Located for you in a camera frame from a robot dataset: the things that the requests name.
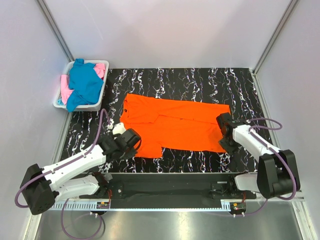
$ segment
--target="black marble surface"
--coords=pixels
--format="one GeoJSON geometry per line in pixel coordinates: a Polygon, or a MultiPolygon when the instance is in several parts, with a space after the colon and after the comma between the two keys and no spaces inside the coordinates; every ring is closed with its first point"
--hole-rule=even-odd
{"type": "MultiPolygon", "coordinates": [[[[228,104],[234,119],[263,117],[255,84],[247,68],[152,68],[109,69],[102,108],[108,111],[111,122],[119,123],[127,93],[172,100],[228,104]]],[[[61,160],[89,147],[96,136],[98,112],[72,114],[61,160]]],[[[104,119],[101,135],[109,131],[104,119]]],[[[268,131],[258,133],[270,140],[268,131]]],[[[252,172],[257,169],[253,157],[239,149],[227,153],[163,149],[163,157],[135,157],[114,161],[99,167],[101,172],[125,173],[207,173],[252,172]]]]}

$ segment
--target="metal floor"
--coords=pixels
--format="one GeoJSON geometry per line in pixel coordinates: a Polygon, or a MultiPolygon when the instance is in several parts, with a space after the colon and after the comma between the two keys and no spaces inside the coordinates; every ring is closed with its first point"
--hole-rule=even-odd
{"type": "MultiPolygon", "coordinates": [[[[258,203],[248,202],[248,212],[258,203]]],[[[64,225],[77,238],[88,238],[99,220],[82,211],[67,211],[64,225]]],[[[104,229],[94,239],[101,240],[302,240],[290,202],[269,202],[257,215],[223,217],[205,212],[107,212],[104,229]]],[[[42,215],[36,240],[68,240],[62,231],[60,211],[42,215]]]]}

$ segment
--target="black mount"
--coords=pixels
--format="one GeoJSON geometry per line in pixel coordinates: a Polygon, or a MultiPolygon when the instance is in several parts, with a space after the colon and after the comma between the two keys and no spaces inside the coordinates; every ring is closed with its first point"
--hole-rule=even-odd
{"type": "MultiPolygon", "coordinates": [[[[42,169],[38,164],[30,166],[24,175],[20,188],[31,179],[42,174],[42,169]]],[[[43,176],[38,180],[31,183],[25,190],[22,191],[22,195],[29,206],[33,215],[42,214],[50,209],[55,204],[55,198],[59,195],[57,191],[52,191],[50,188],[51,181],[46,180],[43,176]]]]}
{"type": "Polygon", "coordinates": [[[241,125],[249,125],[245,120],[233,120],[230,113],[222,113],[216,117],[216,121],[221,129],[223,138],[219,141],[220,146],[228,153],[232,154],[241,145],[233,138],[233,130],[241,125]]]}
{"type": "Polygon", "coordinates": [[[137,154],[137,150],[141,145],[141,137],[133,129],[129,128],[123,134],[115,134],[112,132],[101,138],[97,143],[106,156],[106,162],[111,163],[114,160],[130,159],[137,154]]]}
{"type": "MultiPolygon", "coordinates": [[[[290,150],[280,151],[279,155],[289,166],[296,183],[296,190],[300,190],[300,179],[295,154],[290,150]]],[[[288,171],[275,154],[264,154],[259,158],[257,185],[260,193],[266,199],[292,193],[293,182],[288,171]]]]}
{"type": "MultiPolygon", "coordinates": [[[[221,199],[237,199],[241,202],[243,191],[226,191],[226,183],[241,173],[206,174],[145,174],[117,173],[112,175],[112,209],[183,209],[221,208],[221,199]]],[[[245,191],[246,199],[255,199],[251,191],[245,191]]]]}
{"type": "Polygon", "coordinates": [[[93,172],[92,176],[98,181],[99,189],[94,193],[94,195],[100,199],[107,194],[109,183],[101,172],[93,172]]]}

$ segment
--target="pink cloth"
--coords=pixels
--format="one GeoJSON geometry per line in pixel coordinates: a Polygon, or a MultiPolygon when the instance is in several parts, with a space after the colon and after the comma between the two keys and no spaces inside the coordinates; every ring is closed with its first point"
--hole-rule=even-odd
{"type": "Polygon", "coordinates": [[[64,105],[67,104],[68,98],[73,90],[69,88],[69,76],[61,75],[61,99],[64,105]]]}
{"type": "Polygon", "coordinates": [[[105,76],[106,66],[104,63],[97,63],[93,69],[95,70],[99,78],[102,79],[105,76]]]}
{"type": "MultiPolygon", "coordinates": [[[[97,63],[93,68],[99,78],[103,78],[106,73],[106,66],[103,63],[97,63]]],[[[69,88],[69,76],[61,75],[61,99],[64,105],[67,105],[68,98],[73,90],[69,88]]]]}

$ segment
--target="cable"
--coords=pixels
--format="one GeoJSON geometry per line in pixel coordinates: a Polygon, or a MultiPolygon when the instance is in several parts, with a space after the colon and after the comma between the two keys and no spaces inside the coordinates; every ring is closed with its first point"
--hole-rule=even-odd
{"type": "Polygon", "coordinates": [[[89,172],[89,170],[87,170],[86,172],[79,173],[79,175],[84,174],[83,178],[85,178],[85,177],[89,176],[92,173],[93,173],[92,171],[89,172]]]}
{"type": "Polygon", "coordinates": [[[245,200],[246,200],[246,192],[244,191],[243,192],[243,199],[242,199],[241,203],[245,203],[245,200]]]}
{"type": "Polygon", "coordinates": [[[99,206],[100,209],[110,209],[110,206],[111,206],[111,196],[112,196],[112,191],[111,191],[111,189],[109,189],[108,195],[109,195],[109,204],[108,204],[108,207],[107,207],[107,206],[99,206]]]}
{"type": "MultiPolygon", "coordinates": [[[[253,119],[250,119],[249,122],[252,122],[252,121],[260,121],[260,120],[268,120],[268,121],[271,121],[271,122],[274,122],[276,124],[279,125],[279,127],[268,127],[268,126],[261,126],[261,125],[254,125],[254,126],[251,126],[249,128],[249,133],[256,139],[258,140],[263,146],[265,146],[266,148],[268,148],[271,152],[273,152],[280,160],[280,162],[283,164],[284,168],[287,170],[289,176],[290,176],[290,179],[292,181],[292,185],[293,185],[293,189],[292,189],[292,194],[290,197],[283,197],[283,196],[279,196],[278,198],[279,199],[282,199],[282,200],[291,200],[295,197],[296,195],[296,192],[297,192],[297,184],[296,184],[296,180],[295,180],[295,177],[292,173],[292,171],[290,170],[289,166],[287,165],[286,161],[282,158],[282,156],[280,156],[280,154],[278,152],[276,152],[276,150],[274,150],[272,147],[268,147],[268,144],[265,143],[264,141],[262,141],[259,136],[257,135],[257,133],[255,131],[251,131],[252,129],[257,129],[257,128],[260,128],[260,129],[266,129],[266,130],[280,130],[283,128],[283,125],[274,120],[274,119],[271,119],[271,118],[266,118],[266,117],[261,117],[261,118],[253,118],[253,119]]],[[[244,195],[243,196],[243,200],[242,202],[244,202],[246,200],[246,196],[244,195]]],[[[243,215],[222,215],[222,214],[217,214],[217,213],[211,213],[211,212],[208,212],[209,214],[212,214],[212,215],[216,215],[216,216],[220,216],[220,217],[244,217],[244,216],[252,216],[252,215],[255,215],[259,212],[261,212],[261,210],[267,205],[267,202],[268,202],[268,199],[265,200],[265,202],[262,204],[262,206],[254,211],[254,212],[250,212],[250,213],[246,213],[246,214],[243,214],[243,215]]]]}
{"type": "Polygon", "coordinates": [[[216,191],[216,190],[210,190],[209,193],[216,193],[216,194],[224,194],[227,192],[228,189],[225,189],[224,191],[216,191]]]}
{"type": "Polygon", "coordinates": [[[90,237],[87,237],[87,238],[77,238],[77,237],[74,237],[74,236],[71,236],[65,226],[64,226],[64,211],[65,211],[65,208],[67,206],[67,203],[68,203],[68,200],[69,198],[65,201],[65,203],[63,204],[63,207],[62,207],[62,211],[61,211],[61,215],[60,215],[60,220],[61,220],[61,227],[62,227],[62,231],[64,232],[65,235],[67,235],[69,238],[71,239],[74,239],[74,240],[90,240],[90,239],[93,239],[100,231],[101,229],[101,226],[102,226],[102,222],[103,222],[103,218],[99,215],[99,214],[96,214],[95,216],[99,216],[99,219],[100,219],[100,225],[98,227],[98,229],[95,231],[95,233],[90,236],[90,237]]]}
{"type": "MultiPolygon", "coordinates": [[[[88,213],[85,213],[85,214],[83,214],[83,215],[78,216],[75,220],[72,220],[72,222],[71,222],[68,226],[65,226],[65,225],[64,225],[64,228],[67,229],[67,228],[71,227],[74,223],[76,223],[78,220],[82,219],[83,217],[85,217],[85,216],[87,216],[87,215],[88,215],[88,213]]],[[[49,215],[49,216],[48,216],[48,225],[49,225],[51,231],[61,232],[62,229],[56,229],[56,228],[53,228],[53,227],[52,227],[52,226],[54,226],[54,224],[52,224],[52,222],[53,222],[52,216],[49,215]]]]}
{"type": "MultiPolygon", "coordinates": [[[[98,139],[99,139],[99,136],[100,136],[100,131],[101,131],[101,126],[102,126],[102,119],[103,119],[103,115],[104,115],[103,113],[105,114],[105,116],[106,116],[106,118],[107,118],[108,125],[110,125],[110,119],[109,119],[108,113],[107,113],[107,111],[103,108],[103,109],[101,110],[101,112],[100,112],[100,120],[99,120],[99,126],[98,126],[97,134],[96,134],[96,136],[95,136],[95,139],[94,139],[94,142],[93,142],[92,146],[89,148],[89,150],[88,150],[87,152],[84,153],[85,156],[88,155],[88,154],[92,151],[92,149],[95,147],[95,145],[96,145],[97,142],[98,142],[98,139]]],[[[62,165],[54,168],[53,171],[55,172],[55,171],[57,171],[57,170],[59,170],[59,169],[62,169],[62,168],[64,168],[65,166],[68,166],[68,165],[74,163],[75,161],[78,161],[78,160],[81,159],[81,158],[83,158],[83,155],[80,155],[80,156],[76,157],[75,159],[73,159],[73,160],[71,160],[71,161],[69,161],[69,162],[66,162],[66,163],[64,163],[64,164],[62,164],[62,165]]],[[[44,173],[36,176],[35,178],[32,178],[32,179],[31,179],[30,181],[28,181],[27,183],[25,183],[25,184],[19,189],[19,191],[16,193],[16,195],[15,195],[15,197],[14,197],[14,203],[15,203],[15,205],[16,205],[17,207],[23,208],[23,209],[28,208],[28,207],[29,207],[28,205],[21,205],[21,204],[19,203],[19,195],[20,195],[20,194],[22,193],[22,191],[25,190],[30,184],[34,183],[35,181],[37,181],[38,179],[40,179],[40,178],[42,178],[42,177],[44,177],[44,176],[46,176],[46,175],[52,174],[52,173],[53,173],[53,172],[52,172],[51,170],[50,170],[50,171],[47,171],[47,172],[44,172],[44,173]]]]}
{"type": "Polygon", "coordinates": [[[268,202],[268,199],[265,200],[265,202],[262,204],[261,207],[258,208],[258,210],[250,212],[250,213],[246,213],[246,214],[243,214],[243,215],[236,215],[236,214],[234,214],[234,215],[230,215],[230,214],[223,215],[223,214],[213,213],[213,212],[205,212],[205,213],[206,214],[210,214],[210,215],[219,216],[219,217],[233,217],[233,218],[244,217],[244,216],[252,216],[252,215],[255,215],[255,214],[261,212],[261,210],[266,206],[267,202],[268,202]]]}
{"type": "Polygon", "coordinates": [[[273,152],[280,160],[280,162],[283,164],[284,168],[287,170],[289,176],[290,176],[290,179],[292,181],[292,194],[291,196],[289,197],[283,197],[283,196],[278,196],[279,199],[282,199],[282,200],[291,200],[295,197],[296,195],[296,192],[297,192],[297,184],[296,184],[296,180],[295,180],[295,177],[291,171],[291,169],[289,168],[288,164],[286,163],[286,161],[283,159],[282,156],[280,156],[280,154],[274,150],[272,147],[268,147],[268,144],[265,143],[264,141],[262,141],[259,136],[256,134],[255,131],[251,131],[252,129],[257,129],[257,128],[261,128],[261,129],[267,129],[267,130],[280,130],[282,129],[282,124],[276,120],[273,120],[273,119],[270,119],[270,118],[253,118],[251,120],[249,120],[250,122],[251,121],[259,121],[259,120],[269,120],[271,122],[274,122],[276,124],[279,125],[279,127],[268,127],[268,126],[260,126],[260,125],[254,125],[254,126],[251,126],[249,128],[249,133],[256,139],[258,140],[263,146],[265,146],[266,148],[268,148],[271,152],[273,152]]]}

